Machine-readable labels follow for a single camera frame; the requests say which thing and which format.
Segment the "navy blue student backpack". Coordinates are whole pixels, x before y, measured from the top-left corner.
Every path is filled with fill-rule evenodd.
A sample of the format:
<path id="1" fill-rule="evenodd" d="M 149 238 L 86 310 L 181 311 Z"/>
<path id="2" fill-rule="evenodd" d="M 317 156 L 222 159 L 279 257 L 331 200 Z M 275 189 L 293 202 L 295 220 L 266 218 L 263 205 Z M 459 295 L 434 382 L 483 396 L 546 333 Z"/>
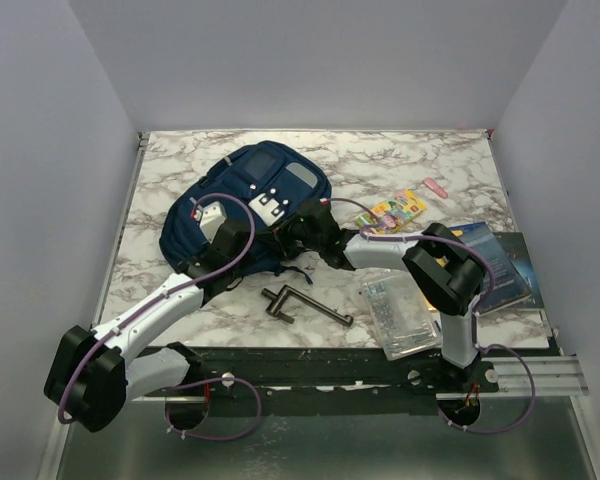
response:
<path id="1" fill-rule="evenodd" d="M 159 238 L 166 262 L 177 272 L 208 242 L 192 218 L 196 206 L 219 201 L 226 220 L 248 223 L 249 207 L 258 232 L 280 224 L 309 199 L 329 197 L 332 185 L 320 167 L 291 147 L 261 141 L 223 157 L 170 207 Z"/>

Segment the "yellow crayon box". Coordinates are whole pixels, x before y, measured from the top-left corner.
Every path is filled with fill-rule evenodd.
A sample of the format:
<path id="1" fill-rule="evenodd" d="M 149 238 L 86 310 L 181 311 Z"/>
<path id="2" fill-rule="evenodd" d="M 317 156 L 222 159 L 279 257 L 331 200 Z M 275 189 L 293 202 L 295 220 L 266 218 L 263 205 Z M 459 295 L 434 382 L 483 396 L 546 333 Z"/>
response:
<path id="1" fill-rule="evenodd" d="M 394 192 L 371 208 L 373 216 L 363 213 L 356 225 L 372 234 L 394 234 L 415 220 L 426 210 L 426 205 L 410 190 Z"/>

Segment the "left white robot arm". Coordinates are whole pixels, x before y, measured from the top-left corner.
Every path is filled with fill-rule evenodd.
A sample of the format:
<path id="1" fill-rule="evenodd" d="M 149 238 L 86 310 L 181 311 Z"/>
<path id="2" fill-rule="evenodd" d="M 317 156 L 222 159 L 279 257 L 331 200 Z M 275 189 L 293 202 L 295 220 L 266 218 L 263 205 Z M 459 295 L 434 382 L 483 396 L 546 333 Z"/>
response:
<path id="1" fill-rule="evenodd" d="M 167 347 L 148 357 L 142 351 L 181 318 L 225 292 L 255 240 L 253 220 L 226 220 L 216 232 L 196 274 L 171 274 L 148 297 L 94 329 L 74 326 L 62 336 L 43 393 L 57 406 L 63 425 L 91 432 L 106 427 L 125 403 L 161 388 L 194 393 L 200 368 Z"/>

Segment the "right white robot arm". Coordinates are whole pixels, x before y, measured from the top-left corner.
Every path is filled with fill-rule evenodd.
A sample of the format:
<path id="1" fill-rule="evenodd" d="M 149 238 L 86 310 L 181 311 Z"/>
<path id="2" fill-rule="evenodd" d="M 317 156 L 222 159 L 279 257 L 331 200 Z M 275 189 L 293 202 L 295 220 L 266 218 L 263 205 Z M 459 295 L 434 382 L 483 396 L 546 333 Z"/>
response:
<path id="1" fill-rule="evenodd" d="M 476 380 L 474 361 L 480 355 L 477 309 L 494 288 L 489 262 L 451 230 L 432 223 L 420 233 L 378 235 L 369 226 L 359 230 L 339 226 L 327 200 L 311 200 L 272 228 L 284 255 L 312 251 L 333 269 L 371 268 L 411 275 L 440 315 L 440 379 L 460 392 Z"/>

